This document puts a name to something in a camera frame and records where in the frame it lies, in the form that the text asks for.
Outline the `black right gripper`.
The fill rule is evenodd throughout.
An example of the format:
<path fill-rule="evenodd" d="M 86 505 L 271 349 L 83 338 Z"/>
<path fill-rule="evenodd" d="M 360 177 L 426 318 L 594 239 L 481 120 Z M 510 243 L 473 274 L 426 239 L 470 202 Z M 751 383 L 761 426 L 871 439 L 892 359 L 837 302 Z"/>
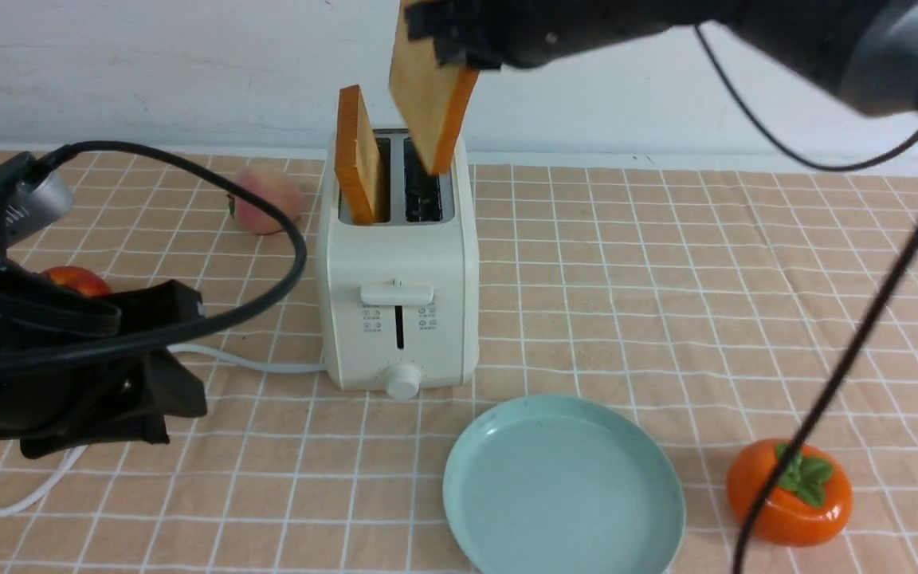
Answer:
<path fill-rule="evenodd" d="M 416 1 L 406 37 L 441 66 L 536 69 L 695 22 L 692 1 Z"/>

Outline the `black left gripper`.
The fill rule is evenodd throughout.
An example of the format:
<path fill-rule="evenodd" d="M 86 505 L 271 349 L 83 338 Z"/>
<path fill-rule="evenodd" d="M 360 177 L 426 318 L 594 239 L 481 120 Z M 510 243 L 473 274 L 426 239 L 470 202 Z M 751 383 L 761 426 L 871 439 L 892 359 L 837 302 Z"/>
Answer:
<path fill-rule="evenodd" d="M 15 264 L 0 268 L 0 360 L 25 350 L 139 334 L 203 316 L 201 294 L 168 280 L 84 297 Z M 37 373 L 0 375 L 0 441 L 23 457 L 102 443 L 169 443 L 167 418 L 208 411 L 204 384 L 167 348 Z"/>

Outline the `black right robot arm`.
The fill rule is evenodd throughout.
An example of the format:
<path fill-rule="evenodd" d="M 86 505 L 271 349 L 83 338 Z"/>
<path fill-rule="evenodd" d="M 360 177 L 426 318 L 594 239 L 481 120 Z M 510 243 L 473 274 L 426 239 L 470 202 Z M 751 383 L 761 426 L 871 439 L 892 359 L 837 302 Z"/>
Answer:
<path fill-rule="evenodd" d="M 485 70 L 714 22 L 857 113 L 918 112 L 918 1 L 418 1 L 403 19 L 438 62 Z"/>

